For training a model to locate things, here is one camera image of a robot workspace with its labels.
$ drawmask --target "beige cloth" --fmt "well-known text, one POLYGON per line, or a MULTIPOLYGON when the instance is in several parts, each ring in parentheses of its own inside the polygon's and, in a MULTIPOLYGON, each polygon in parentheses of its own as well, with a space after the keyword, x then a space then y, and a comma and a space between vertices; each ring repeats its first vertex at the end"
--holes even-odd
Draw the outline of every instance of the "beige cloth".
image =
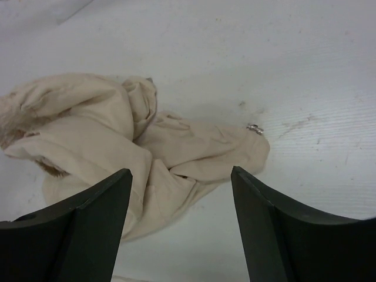
POLYGON ((65 74, 15 88, 0 98, 0 146, 48 174, 47 204, 122 168, 133 175, 123 238, 157 230, 227 180, 233 166, 257 173, 269 145, 247 129, 156 115, 156 88, 131 77, 65 74))

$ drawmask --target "scuff mark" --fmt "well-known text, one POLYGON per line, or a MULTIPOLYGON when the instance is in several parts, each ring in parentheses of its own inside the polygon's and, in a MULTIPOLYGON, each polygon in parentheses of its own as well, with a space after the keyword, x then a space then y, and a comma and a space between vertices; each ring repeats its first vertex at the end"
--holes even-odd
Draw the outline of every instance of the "scuff mark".
POLYGON ((166 26, 166 28, 164 29, 164 31, 159 35, 160 37, 164 37, 164 35, 169 31, 170 29, 170 26, 171 26, 171 23, 169 22, 166 26))
POLYGON ((355 144, 355 148, 358 148, 360 145, 360 142, 362 142, 362 139, 360 138, 359 141, 355 144))
POLYGON ((346 159, 345 159, 345 166, 347 165, 347 161, 348 161, 348 156, 350 155, 350 150, 347 151, 347 155, 346 155, 346 159))
POLYGON ((301 129, 303 127, 305 127, 307 124, 309 124, 310 122, 312 121, 315 121, 315 120, 320 120, 319 118, 313 116, 313 115, 310 115, 307 117, 306 120, 300 120, 298 121, 297 123, 294 123, 293 125, 291 125, 284 133, 282 133, 278 139, 281 139, 283 136, 285 136, 286 134, 290 133, 291 131, 293 130, 296 130, 296 129, 301 129))

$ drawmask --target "white floor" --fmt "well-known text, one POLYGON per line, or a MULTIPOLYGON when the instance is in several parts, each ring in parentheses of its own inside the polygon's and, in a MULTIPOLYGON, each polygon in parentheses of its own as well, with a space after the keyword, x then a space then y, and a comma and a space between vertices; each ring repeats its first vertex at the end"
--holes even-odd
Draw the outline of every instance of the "white floor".
MULTIPOLYGON (((0 2, 2 95, 54 73, 151 76, 160 109, 264 128, 265 183, 376 216, 376 1, 95 0, 61 25, 48 3, 0 2)), ((33 164, 1 155, 0 179, 0 220, 44 206, 33 164)), ((230 184, 117 259, 132 278, 248 281, 230 184)))

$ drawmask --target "stain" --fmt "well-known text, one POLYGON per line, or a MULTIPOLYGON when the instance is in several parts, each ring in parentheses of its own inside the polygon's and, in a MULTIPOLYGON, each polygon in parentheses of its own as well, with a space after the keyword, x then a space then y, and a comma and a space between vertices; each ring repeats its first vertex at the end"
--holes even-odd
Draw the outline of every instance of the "stain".
POLYGON ((359 95, 356 95, 354 98, 355 98, 356 100, 358 100, 358 102, 360 102, 360 103, 364 103, 364 101, 359 97, 359 95))
POLYGON ((246 109, 246 105, 247 105, 246 101, 241 101, 241 102, 238 104, 239 108, 242 109, 242 110, 245 110, 245 109, 246 109))
POLYGON ((301 128, 305 127, 307 124, 311 123, 312 121, 316 121, 316 120, 320 120, 320 119, 313 116, 313 115, 310 115, 306 119, 300 120, 300 121, 292 124, 284 133, 282 133, 278 137, 278 139, 281 139, 283 136, 285 136, 286 134, 289 134, 291 131, 294 131, 296 129, 301 129, 301 128))
POLYGON ((257 114, 257 115, 262 115, 263 113, 265 113, 265 108, 261 108, 261 109, 258 109, 256 112, 255 112, 255 114, 257 114))

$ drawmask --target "crumpled fabric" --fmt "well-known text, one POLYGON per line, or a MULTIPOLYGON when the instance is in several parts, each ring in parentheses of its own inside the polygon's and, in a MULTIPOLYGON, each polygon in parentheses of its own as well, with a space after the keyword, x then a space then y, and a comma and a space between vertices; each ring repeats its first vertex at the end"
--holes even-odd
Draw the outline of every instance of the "crumpled fabric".
POLYGON ((270 149, 264 136, 156 114, 156 105, 156 88, 145 78, 119 84, 92 74, 44 77, 0 98, 0 146, 46 172, 47 204, 130 169, 126 240, 169 224, 225 182, 233 166, 263 169, 270 149))

